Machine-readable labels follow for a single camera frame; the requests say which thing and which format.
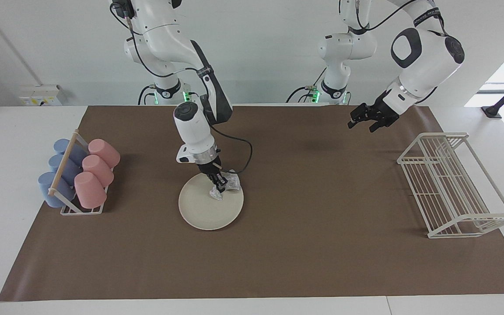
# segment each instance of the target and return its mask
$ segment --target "blue cup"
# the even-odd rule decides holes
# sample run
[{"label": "blue cup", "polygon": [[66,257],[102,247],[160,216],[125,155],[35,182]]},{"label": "blue cup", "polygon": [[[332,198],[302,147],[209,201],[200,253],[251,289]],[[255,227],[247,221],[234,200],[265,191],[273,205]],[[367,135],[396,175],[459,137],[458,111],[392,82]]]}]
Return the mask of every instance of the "blue cup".
[{"label": "blue cup", "polygon": [[[42,174],[40,177],[38,177],[38,186],[40,187],[42,196],[44,196],[44,200],[46,200],[48,206],[52,208],[61,208],[65,204],[61,200],[59,200],[58,197],[56,196],[50,197],[48,195],[48,189],[52,187],[52,181],[54,181],[55,176],[56,174],[53,172]],[[72,190],[71,187],[68,186],[68,184],[66,183],[66,181],[64,181],[63,178],[59,179],[58,191],[69,201],[72,201],[74,199],[75,196],[74,190]]]},{"label": "blue cup", "polygon": [[[48,161],[48,166],[50,166],[50,170],[52,172],[58,172],[58,168],[60,167],[60,163],[62,163],[62,159],[63,154],[58,154],[52,156],[52,158]],[[69,186],[73,186],[75,184],[75,177],[81,172],[81,168],[76,166],[76,164],[71,159],[67,159],[66,167],[63,169],[62,178]]]},{"label": "blue cup", "polygon": [[[67,146],[70,144],[68,139],[60,139],[54,143],[54,151],[56,154],[64,154],[66,152]],[[71,150],[70,160],[72,160],[76,166],[83,166],[83,159],[88,156],[88,153],[83,150],[78,144],[73,145]]]}]

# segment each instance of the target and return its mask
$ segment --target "wooden handle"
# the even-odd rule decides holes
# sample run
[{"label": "wooden handle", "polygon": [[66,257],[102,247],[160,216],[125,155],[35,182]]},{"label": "wooden handle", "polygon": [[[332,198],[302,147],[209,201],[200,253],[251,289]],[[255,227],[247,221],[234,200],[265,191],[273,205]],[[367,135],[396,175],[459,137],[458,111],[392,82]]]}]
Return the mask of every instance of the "wooden handle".
[{"label": "wooden handle", "polygon": [[63,170],[66,167],[67,159],[70,158],[71,151],[74,149],[75,142],[77,141],[77,134],[79,133],[79,129],[75,129],[75,132],[71,136],[70,143],[67,145],[66,151],[63,153],[62,161],[59,164],[58,171],[54,177],[54,181],[52,182],[52,186],[48,189],[48,195],[54,196],[56,190],[58,189],[58,184],[60,183],[60,178],[62,178]]}]

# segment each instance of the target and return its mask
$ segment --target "pink cup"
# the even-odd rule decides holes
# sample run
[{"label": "pink cup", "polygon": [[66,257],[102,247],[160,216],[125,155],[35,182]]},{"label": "pink cup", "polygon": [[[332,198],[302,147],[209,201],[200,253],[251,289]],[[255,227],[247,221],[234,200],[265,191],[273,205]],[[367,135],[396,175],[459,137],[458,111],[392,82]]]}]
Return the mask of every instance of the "pink cup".
[{"label": "pink cup", "polygon": [[98,155],[109,168],[114,168],[120,163],[120,153],[114,149],[108,142],[102,139],[94,139],[88,144],[88,151],[92,155]]},{"label": "pink cup", "polygon": [[75,177],[75,191],[80,205],[85,209],[98,208],[106,201],[106,192],[102,184],[94,174],[87,171]]},{"label": "pink cup", "polygon": [[114,173],[112,173],[108,164],[97,155],[89,155],[83,159],[83,171],[94,174],[102,187],[106,187],[114,181]]}]

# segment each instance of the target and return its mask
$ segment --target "cup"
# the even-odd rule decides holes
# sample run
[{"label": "cup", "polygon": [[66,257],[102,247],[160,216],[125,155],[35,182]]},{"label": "cup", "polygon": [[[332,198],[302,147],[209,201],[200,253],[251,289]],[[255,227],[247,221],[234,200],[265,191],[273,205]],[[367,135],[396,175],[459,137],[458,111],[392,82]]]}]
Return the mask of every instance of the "cup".
[{"label": "cup", "polygon": [[102,187],[106,187],[114,181],[114,173],[112,173],[108,164],[98,155],[89,155],[84,158],[83,171],[94,174],[102,184]]},{"label": "cup", "polygon": [[[70,141],[68,139],[60,139],[54,143],[54,151],[56,154],[64,154],[69,144]],[[84,151],[80,145],[74,144],[71,150],[70,160],[72,160],[76,166],[81,167],[83,165],[83,159],[86,158],[87,155],[87,152]]]},{"label": "cup", "polygon": [[80,205],[85,209],[94,209],[104,205],[106,192],[98,178],[89,171],[75,177],[75,191]]},{"label": "cup", "polygon": [[[63,154],[57,154],[50,158],[48,161],[48,166],[50,170],[54,173],[58,172],[60,163],[62,163]],[[69,186],[73,186],[75,183],[75,177],[80,174],[81,169],[71,160],[67,159],[66,166],[63,169],[62,178],[66,181]]]},{"label": "cup", "polygon": [[114,168],[120,163],[120,153],[112,147],[108,142],[102,139],[94,139],[88,144],[88,151],[92,155],[98,155],[109,168]]},{"label": "cup", "polygon": [[[61,200],[59,200],[58,197],[48,195],[48,190],[50,189],[50,187],[52,187],[52,182],[54,181],[55,176],[56,173],[52,171],[42,174],[40,177],[38,177],[38,186],[40,187],[40,191],[42,191],[42,195],[44,196],[44,200],[46,200],[48,206],[52,208],[61,208],[65,204]],[[74,190],[71,189],[71,187],[63,178],[59,179],[57,189],[69,201],[72,201],[74,199]]]}]

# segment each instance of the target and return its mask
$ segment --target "brown mat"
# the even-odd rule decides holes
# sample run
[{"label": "brown mat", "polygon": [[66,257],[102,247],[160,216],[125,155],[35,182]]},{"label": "brown mat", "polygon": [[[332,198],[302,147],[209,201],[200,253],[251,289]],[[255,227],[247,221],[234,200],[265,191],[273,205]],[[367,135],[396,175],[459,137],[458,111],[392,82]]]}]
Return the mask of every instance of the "brown mat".
[{"label": "brown mat", "polygon": [[[412,108],[374,134],[350,107],[235,109],[223,131],[250,139],[244,209],[221,231],[190,227],[178,194],[172,108],[90,107],[80,131],[122,153],[105,213],[42,206],[0,301],[504,293],[504,238],[430,240],[396,159],[420,132]],[[248,147],[215,134],[226,167]]]}]

